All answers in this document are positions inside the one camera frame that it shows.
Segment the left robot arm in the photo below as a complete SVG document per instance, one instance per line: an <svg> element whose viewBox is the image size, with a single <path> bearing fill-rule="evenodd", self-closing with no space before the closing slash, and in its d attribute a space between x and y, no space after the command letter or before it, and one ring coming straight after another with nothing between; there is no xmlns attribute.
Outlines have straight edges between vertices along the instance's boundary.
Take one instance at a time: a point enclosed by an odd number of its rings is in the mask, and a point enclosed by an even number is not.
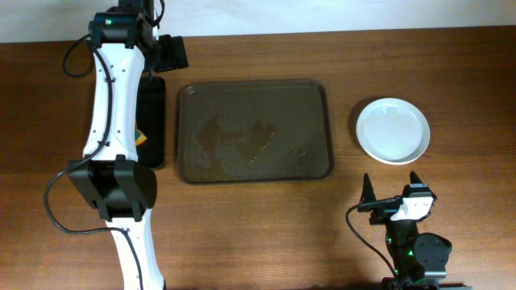
<svg viewBox="0 0 516 290"><path fill-rule="evenodd" d="M152 241L153 170L139 161L137 101L143 73L187 68L181 37L160 35L152 1L120 1L98 12L83 37L96 70L94 111L80 161L67 172L111 232L125 289L164 289Z"/></svg>

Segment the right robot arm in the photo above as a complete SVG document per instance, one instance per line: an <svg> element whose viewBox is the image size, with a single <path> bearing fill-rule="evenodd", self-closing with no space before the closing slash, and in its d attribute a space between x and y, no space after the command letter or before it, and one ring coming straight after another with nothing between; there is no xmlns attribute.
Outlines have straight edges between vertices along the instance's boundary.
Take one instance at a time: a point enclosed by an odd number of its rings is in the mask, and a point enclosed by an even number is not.
<svg viewBox="0 0 516 290"><path fill-rule="evenodd" d="M438 289L446 273L452 243L432 233L418 231L418 223L431 215L437 196L415 172L402 194L377 199L368 175L357 210L369 213L369 224L384 226L385 245L393 262L391 278L381 281L383 289Z"/></svg>

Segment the pale green plate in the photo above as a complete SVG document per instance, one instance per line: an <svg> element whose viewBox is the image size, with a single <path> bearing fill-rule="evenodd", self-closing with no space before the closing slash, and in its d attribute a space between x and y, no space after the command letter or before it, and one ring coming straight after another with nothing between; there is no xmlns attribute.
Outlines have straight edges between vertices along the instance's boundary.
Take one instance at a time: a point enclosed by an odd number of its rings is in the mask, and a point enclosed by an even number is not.
<svg viewBox="0 0 516 290"><path fill-rule="evenodd" d="M380 98L367 104L356 121L356 137L360 135L429 135L425 115L411 103L398 98Z"/></svg>

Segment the white plate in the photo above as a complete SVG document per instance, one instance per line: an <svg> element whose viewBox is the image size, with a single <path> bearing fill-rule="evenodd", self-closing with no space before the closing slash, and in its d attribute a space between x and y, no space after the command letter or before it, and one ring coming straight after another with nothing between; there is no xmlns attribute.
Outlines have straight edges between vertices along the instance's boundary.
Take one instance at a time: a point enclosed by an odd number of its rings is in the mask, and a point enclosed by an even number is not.
<svg viewBox="0 0 516 290"><path fill-rule="evenodd" d="M430 136L360 135L363 151L376 161L389 165L409 164L421 157L430 144Z"/></svg>

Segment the green yellow sponge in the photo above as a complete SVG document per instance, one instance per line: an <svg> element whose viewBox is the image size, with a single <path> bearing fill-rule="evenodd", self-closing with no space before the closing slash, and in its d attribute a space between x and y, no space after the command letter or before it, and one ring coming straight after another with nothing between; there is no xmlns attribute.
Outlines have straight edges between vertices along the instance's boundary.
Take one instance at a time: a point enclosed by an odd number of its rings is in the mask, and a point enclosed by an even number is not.
<svg viewBox="0 0 516 290"><path fill-rule="evenodd" d="M138 147L142 143L144 143L147 140L147 137L145 134L143 134L140 130L135 130L135 145Z"/></svg>

